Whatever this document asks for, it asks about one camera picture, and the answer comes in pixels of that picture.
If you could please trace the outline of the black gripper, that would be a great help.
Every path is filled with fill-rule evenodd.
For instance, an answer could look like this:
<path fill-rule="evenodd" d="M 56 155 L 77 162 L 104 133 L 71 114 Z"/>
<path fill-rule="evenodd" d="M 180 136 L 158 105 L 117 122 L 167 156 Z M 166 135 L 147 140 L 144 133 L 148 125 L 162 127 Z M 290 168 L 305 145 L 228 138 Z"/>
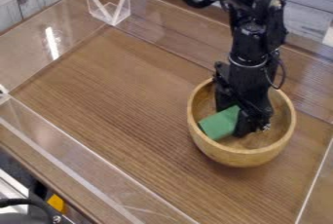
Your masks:
<path fill-rule="evenodd" d="M 218 61 L 214 64 L 215 110 L 223 111 L 236 105 L 236 124 L 232 135 L 243 137 L 270 127 L 273 107 L 267 91 L 274 79 L 274 62 L 259 66 L 238 66 Z"/>

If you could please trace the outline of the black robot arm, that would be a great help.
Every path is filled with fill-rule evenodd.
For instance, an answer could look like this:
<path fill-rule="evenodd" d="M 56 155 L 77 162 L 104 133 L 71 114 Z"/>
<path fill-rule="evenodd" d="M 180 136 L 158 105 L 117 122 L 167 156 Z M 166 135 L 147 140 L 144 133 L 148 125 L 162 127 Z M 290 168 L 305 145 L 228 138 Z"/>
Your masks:
<path fill-rule="evenodd" d="M 279 47 L 287 29 L 285 0 L 182 0 L 202 9 L 218 3 L 228 13 L 232 37 L 227 62 L 214 64 L 214 102 L 218 114 L 234 121 L 226 132 L 243 137 L 270 128 L 273 107 L 267 92 L 278 89 L 275 73 L 285 69 Z"/>

